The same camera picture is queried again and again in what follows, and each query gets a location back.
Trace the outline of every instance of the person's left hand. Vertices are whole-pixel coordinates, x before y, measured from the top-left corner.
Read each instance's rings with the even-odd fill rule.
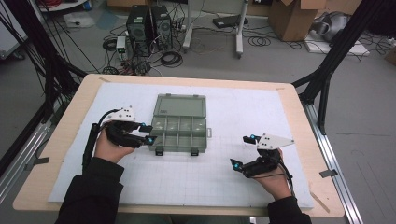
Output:
[[[96,140],[96,148],[94,157],[111,161],[119,162],[124,156],[134,152],[134,147],[119,147],[108,141],[106,129],[103,129]]]

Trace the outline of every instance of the white paper sheet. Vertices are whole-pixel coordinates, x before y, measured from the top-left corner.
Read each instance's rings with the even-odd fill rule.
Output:
[[[204,95],[212,138],[207,139],[206,153],[198,157],[166,151],[158,157],[147,147],[124,157],[119,162],[125,167],[120,203],[264,207],[273,201],[259,183],[235,172],[230,159],[246,163],[259,156],[256,146],[244,143],[243,136],[270,133],[292,138],[276,91],[104,83],[64,158],[49,202],[62,202],[73,176],[81,174],[92,123],[108,110],[132,105],[136,121],[150,124],[161,93]],[[312,208],[295,145],[282,149],[300,207]]]

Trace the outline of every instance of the black sleeve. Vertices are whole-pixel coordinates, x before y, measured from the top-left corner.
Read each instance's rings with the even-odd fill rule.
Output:
[[[122,173],[121,166],[92,158],[84,174],[73,178],[55,223],[114,223]]]
[[[269,203],[268,216],[270,224],[311,224],[311,217],[301,212],[292,196]]]

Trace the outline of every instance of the gray floor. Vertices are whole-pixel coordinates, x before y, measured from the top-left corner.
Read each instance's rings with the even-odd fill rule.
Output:
[[[102,38],[126,20],[102,8],[90,11],[90,15],[96,25],[73,30],[70,35],[95,66],[101,67],[105,56]],[[214,27],[210,18],[213,17],[202,17],[195,24]],[[249,20],[251,28],[265,25],[262,18]],[[62,37],[73,64],[92,70],[73,43],[64,34]],[[252,47],[244,38],[244,54],[238,60],[233,35],[194,31],[193,38],[180,67],[158,67],[162,76],[291,83],[315,71],[325,57],[308,53],[304,46],[292,49],[274,39],[270,46]],[[394,223],[396,219],[396,177],[392,175],[396,169],[396,66],[383,58],[376,51],[361,62],[356,57],[346,57],[333,75],[327,110],[326,130],[364,223]],[[28,60],[0,62],[0,71],[3,156],[44,99]],[[156,77],[160,73],[151,70],[149,75]],[[53,223],[55,212],[21,212],[12,208],[26,176],[28,172],[22,174],[0,205],[0,222]],[[344,218],[314,218],[313,222],[346,223]]]

